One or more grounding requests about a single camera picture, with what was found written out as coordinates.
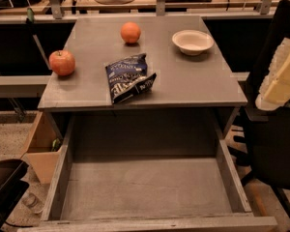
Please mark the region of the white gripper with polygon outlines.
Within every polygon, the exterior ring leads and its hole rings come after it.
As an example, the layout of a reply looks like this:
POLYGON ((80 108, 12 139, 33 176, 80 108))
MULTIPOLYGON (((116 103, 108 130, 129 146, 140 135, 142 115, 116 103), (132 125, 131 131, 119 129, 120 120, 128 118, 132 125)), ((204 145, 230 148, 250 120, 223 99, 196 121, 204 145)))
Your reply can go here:
POLYGON ((290 39, 277 47, 269 73, 264 77, 255 100, 260 110, 272 111, 290 101, 290 39))

